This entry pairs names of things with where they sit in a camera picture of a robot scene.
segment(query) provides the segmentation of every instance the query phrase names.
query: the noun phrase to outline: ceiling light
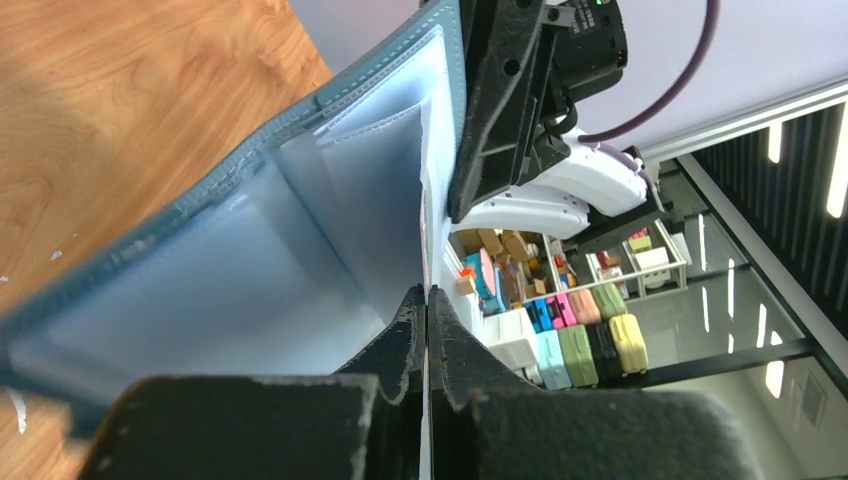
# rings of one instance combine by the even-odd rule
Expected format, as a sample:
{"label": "ceiling light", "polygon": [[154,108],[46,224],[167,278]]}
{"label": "ceiling light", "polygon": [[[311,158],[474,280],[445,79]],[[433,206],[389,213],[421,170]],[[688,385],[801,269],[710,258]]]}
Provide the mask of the ceiling light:
{"label": "ceiling light", "polygon": [[827,192],[827,213],[836,218],[842,216],[845,207],[845,192],[848,190],[848,122],[845,113],[848,107],[842,107],[842,123],[836,140],[836,155],[833,157],[833,172],[830,175],[830,190]]}
{"label": "ceiling light", "polygon": [[768,157],[772,163],[780,161],[780,142],[783,136],[783,123],[773,123],[769,127],[769,150]]}

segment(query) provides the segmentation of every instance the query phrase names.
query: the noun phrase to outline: toy suitcase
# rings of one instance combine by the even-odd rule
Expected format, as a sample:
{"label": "toy suitcase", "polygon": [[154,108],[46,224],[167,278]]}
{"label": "toy suitcase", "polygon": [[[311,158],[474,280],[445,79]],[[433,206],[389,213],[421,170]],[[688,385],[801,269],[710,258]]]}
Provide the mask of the toy suitcase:
{"label": "toy suitcase", "polygon": [[601,322],[601,311],[595,304],[595,297],[588,289],[568,294],[568,304],[580,325],[590,325]]}
{"label": "toy suitcase", "polygon": [[504,292],[504,279],[501,274],[501,269],[495,267],[495,295],[492,298],[483,300],[483,315],[496,315],[506,311],[506,293]]}
{"label": "toy suitcase", "polygon": [[571,388],[571,378],[565,369],[559,336],[555,331],[536,335],[539,343],[539,375],[548,390]]}
{"label": "toy suitcase", "polygon": [[465,257],[465,266],[474,270],[476,276],[474,281],[477,284],[477,293],[480,298],[488,300],[495,296],[495,271],[492,265],[492,259],[489,258],[489,253],[486,249],[481,249],[477,253]]}
{"label": "toy suitcase", "polygon": [[477,339],[510,370],[538,363],[538,340],[525,310],[510,310],[483,319]]}
{"label": "toy suitcase", "polygon": [[554,329],[554,323],[548,314],[548,305],[545,301],[545,299],[533,300],[524,305],[528,311],[533,312],[531,318],[534,318],[539,325],[539,330],[536,333]]}
{"label": "toy suitcase", "polygon": [[592,358],[592,347],[585,325],[576,325],[556,331],[559,336],[565,369],[575,387],[588,387],[598,384],[598,371]]}
{"label": "toy suitcase", "polygon": [[530,317],[530,324],[533,325],[533,330],[535,330],[536,333],[542,333],[542,324],[539,323],[539,319],[536,318],[536,309],[533,308],[533,303],[525,303],[523,309],[527,312],[527,316]]}
{"label": "toy suitcase", "polygon": [[548,313],[551,316],[554,328],[557,330],[577,325],[577,318],[571,309],[571,303],[564,293],[548,299]]}
{"label": "toy suitcase", "polygon": [[586,333],[589,335],[589,346],[592,347],[598,380],[603,382],[620,377],[624,370],[621,368],[621,360],[612,341],[609,325],[606,323],[588,325]]}
{"label": "toy suitcase", "polygon": [[595,304],[604,320],[627,313],[627,305],[624,304],[621,292],[618,291],[618,287],[614,283],[598,285],[592,289],[592,296],[595,298]]}
{"label": "toy suitcase", "polygon": [[609,327],[624,375],[648,370],[648,350],[636,317],[629,313],[613,317]]}

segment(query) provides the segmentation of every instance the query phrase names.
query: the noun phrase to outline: wooden table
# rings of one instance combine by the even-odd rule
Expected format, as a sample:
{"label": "wooden table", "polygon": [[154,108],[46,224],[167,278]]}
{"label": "wooden table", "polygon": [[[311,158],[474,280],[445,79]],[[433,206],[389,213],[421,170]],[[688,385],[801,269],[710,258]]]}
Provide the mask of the wooden table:
{"label": "wooden table", "polygon": [[[20,0],[0,15],[0,311],[156,212],[330,73],[285,0]],[[0,478],[66,478],[63,410],[0,390]]]}

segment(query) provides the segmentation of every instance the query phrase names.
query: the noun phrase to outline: ceiling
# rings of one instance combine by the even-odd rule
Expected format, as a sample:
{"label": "ceiling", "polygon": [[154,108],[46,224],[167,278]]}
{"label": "ceiling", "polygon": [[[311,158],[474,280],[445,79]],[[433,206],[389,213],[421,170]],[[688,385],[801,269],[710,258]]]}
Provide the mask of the ceiling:
{"label": "ceiling", "polygon": [[784,122],[779,163],[768,129],[693,155],[848,338],[848,215],[825,210],[843,110]]}

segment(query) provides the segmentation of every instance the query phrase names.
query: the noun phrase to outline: cardboard box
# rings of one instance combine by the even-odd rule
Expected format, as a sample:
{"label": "cardboard box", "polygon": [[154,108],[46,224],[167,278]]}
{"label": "cardboard box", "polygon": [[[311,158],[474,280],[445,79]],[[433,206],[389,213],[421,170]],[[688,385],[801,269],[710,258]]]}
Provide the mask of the cardboard box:
{"label": "cardboard box", "polygon": [[510,256],[509,252],[501,252],[495,255],[495,261],[498,262],[498,265],[502,267],[509,265],[509,261],[511,258],[512,257]]}
{"label": "cardboard box", "polygon": [[529,250],[527,249],[527,242],[524,238],[516,232],[515,230],[509,230],[504,232],[504,247],[512,255],[512,258],[519,262],[526,262],[533,258],[533,255],[530,255]]}
{"label": "cardboard box", "polygon": [[538,297],[547,293],[544,280],[531,280],[530,285],[524,287],[524,293],[527,298]]}
{"label": "cardboard box", "polygon": [[456,286],[459,289],[459,293],[462,295],[471,295],[472,293],[477,293],[477,287],[475,286],[474,277],[459,277],[459,280],[456,281]]}
{"label": "cardboard box", "polygon": [[479,252],[483,248],[483,240],[480,238],[477,230],[460,230],[457,233],[459,234],[460,243],[465,247],[465,253],[472,254]]}
{"label": "cardboard box", "polygon": [[498,238],[498,233],[491,228],[480,228],[477,229],[477,234],[480,236],[480,240],[483,241],[483,246],[486,247],[486,250],[489,251],[490,255],[497,255],[503,252],[503,243],[501,243],[501,239]]}

